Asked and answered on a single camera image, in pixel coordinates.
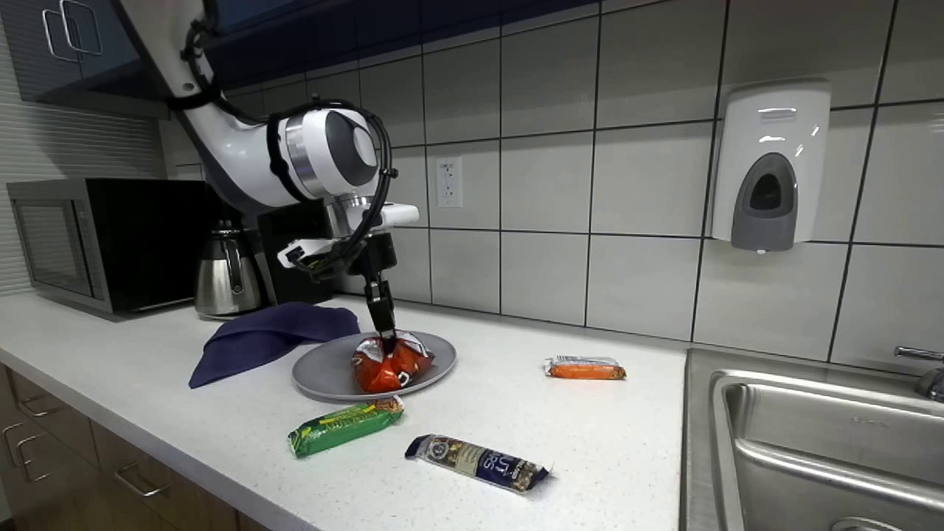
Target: sink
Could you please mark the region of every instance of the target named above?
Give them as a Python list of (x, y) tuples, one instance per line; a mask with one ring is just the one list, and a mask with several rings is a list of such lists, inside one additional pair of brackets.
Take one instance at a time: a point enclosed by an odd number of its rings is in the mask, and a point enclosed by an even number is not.
[(914, 376), (690, 350), (687, 531), (941, 531), (944, 404)]

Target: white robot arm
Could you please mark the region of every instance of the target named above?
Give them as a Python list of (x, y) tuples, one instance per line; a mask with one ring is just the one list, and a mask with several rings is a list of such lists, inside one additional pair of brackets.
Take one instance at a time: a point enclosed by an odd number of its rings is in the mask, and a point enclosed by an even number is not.
[(389, 235), (382, 248), (369, 242), (389, 224), (416, 222), (420, 213), (388, 207), (395, 168), (382, 118), (327, 98), (268, 120), (245, 118), (218, 90), (205, 56), (217, 21), (214, 0), (115, 0), (115, 5), (142, 59), (167, 81), (168, 104), (209, 168), (214, 189), (243, 213), (327, 201), (338, 214), (338, 242), (294, 242), (280, 261), (333, 269), (358, 260), (376, 328), (394, 337), (394, 300), (382, 276), (394, 260)]

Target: dark blue napkin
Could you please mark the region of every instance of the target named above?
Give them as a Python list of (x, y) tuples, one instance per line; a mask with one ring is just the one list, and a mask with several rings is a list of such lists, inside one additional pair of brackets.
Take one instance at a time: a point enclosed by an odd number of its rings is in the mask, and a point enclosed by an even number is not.
[(301, 342), (327, 342), (358, 332), (358, 317), (344, 307), (277, 303), (226, 322), (190, 376), (190, 388), (265, 365)]

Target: electric kettle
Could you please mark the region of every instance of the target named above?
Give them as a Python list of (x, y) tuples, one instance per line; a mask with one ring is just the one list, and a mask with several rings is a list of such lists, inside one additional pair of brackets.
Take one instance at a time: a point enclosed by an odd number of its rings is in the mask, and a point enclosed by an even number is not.
[(196, 307), (206, 322), (263, 307), (260, 269), (245, 229), (235, 217), (223, 217), (205, 244)]

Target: dark upper cabinet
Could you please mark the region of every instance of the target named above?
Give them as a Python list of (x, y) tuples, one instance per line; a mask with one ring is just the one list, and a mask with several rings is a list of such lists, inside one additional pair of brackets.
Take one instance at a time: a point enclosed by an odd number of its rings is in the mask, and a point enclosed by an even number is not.
[(65, 43), (69, 22), (56, 0), (3, 0), (0, 17), (25, 99), (84, 78), (81, 53)]
[(260, 21), (289, 15), (301, 3), (341, 3), (341, 0), (217, 0), (218, 30), (251, 33)]
[(108, 77), (140, 61), (127, 30), (119, 21), (112, 0), (65, 0), (69, 21), (77, 21), (77, 34), (90, 39), (84, 43), (84, 77)]
[(140, 61), (109, 0), (0, 0), (0, 15), (25, 99), (55, 99)]
[[(0, 0), (25, 99), (161, 99), (115, 3)], [(597, 0), (217, 0), (209, 61), (237, 87), (583, 3)]]

